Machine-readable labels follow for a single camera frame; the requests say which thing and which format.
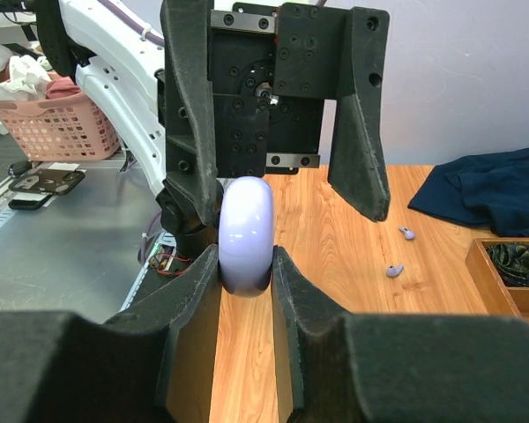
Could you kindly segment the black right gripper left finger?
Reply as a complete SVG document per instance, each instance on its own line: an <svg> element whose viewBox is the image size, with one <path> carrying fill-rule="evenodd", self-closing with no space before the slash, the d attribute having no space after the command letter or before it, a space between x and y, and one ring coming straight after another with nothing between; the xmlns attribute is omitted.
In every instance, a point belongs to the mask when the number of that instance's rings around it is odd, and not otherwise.
<svg viewBox="0 0 529 423"><path fill-rule="evenodd" d="M206 422L221 288L218 250L97 324L0 312L0 422Z"/></svg>

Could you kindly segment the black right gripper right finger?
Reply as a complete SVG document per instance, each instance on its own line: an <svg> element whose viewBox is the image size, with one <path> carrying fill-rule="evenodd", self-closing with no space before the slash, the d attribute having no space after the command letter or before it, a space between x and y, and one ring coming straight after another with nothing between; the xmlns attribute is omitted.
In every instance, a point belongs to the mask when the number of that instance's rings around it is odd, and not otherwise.
<svg viewBox="0 0 529 423"><path fill-rule="evenodd" d="M508 316L354 314L272 259L282 422L529 422L529 324Z"/></svg>

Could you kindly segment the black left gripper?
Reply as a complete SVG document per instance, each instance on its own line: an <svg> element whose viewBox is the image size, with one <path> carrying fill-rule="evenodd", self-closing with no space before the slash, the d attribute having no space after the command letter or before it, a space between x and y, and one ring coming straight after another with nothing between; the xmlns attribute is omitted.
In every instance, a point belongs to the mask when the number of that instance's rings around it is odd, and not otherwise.
<svg viewBox="0 0 529 423"><path fill-rule="evenodd" d="M217 168L264 175L318 166L331 100L328 182L366 219L386 220L380 120L388 13L296 3L212 9L212 1L165 1L160 9L169 187L211 225Z"/></svg>

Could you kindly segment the purple earbud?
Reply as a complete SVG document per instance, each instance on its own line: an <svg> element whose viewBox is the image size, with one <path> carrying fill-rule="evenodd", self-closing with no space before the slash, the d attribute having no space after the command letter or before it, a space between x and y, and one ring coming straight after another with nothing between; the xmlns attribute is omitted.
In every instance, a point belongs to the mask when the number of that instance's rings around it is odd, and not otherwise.
<svg viewBox="0 0 529 423"><path fill-rule="evenodd" d="M411 241L415 238L415 233L405 226L400 226L399 231L403 234L406 240Z"/></svg>
<svg viewBox="0 0 529 423"><path fill-rule="evenodd" d="M389 266L386 270L386 276L388 278L396 278L398 277L404 270L404 264L399 264L397 266Z"/></svg>

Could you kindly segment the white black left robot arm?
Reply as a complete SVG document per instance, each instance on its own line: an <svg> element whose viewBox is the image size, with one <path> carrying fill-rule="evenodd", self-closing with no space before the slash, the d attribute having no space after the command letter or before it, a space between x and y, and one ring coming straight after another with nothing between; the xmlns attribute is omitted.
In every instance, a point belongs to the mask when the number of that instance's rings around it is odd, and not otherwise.
<svg viewBox="0 0 529 423"><path fill-rule="evenodd" d="M387 12L166 1L159 31L113 1L38 1L34 12L53 69L130 149L181 256L216 242L221 179L318 165L327 100L336 104L328 181L364 217L385 220Z"/></svg>

